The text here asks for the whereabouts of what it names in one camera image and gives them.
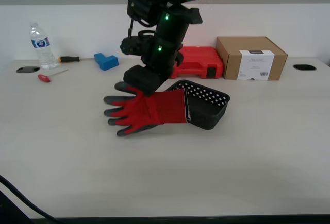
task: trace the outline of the cardboard box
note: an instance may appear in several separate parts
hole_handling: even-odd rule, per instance
[[[288,55],[267,37],[217,37],[230,80],[279,80]]]

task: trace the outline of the work glove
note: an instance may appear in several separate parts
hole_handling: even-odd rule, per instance
[[[157,125],[168,123],[187,123],[190,120],[187,93],[184,89],[156,92],[152,96],[118,82],[114,88],[135,96],[107,96],[104,102],[118,108],[104,111],[109,125],[128,126],[117,132],[118,136],[126,136]]]

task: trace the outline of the black mesh basket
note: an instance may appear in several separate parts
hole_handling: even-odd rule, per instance
[[[190,123],[205,130],[213,129],[227,109],[230,96],[188,80],[180,80],[167,90],[187,89]]]

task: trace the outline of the water bottle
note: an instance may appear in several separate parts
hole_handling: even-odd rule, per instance
[[[56,60],[51,51],[51,45],[47,34],[42,30],[41,27],[38,26],[37,22],[31,23],[30,27],[32,45],[37,51],[41,67],[46,70],[55,68],[58,66],[59,62]]]

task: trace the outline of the red toolbox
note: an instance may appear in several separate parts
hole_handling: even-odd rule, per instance
[[[180,52],[184,61],[174,68],[172,79],[180,75],[198,75],[201,78],[220,78],[223,74],[223,62],[217,50],[210,46],[184,46]]]

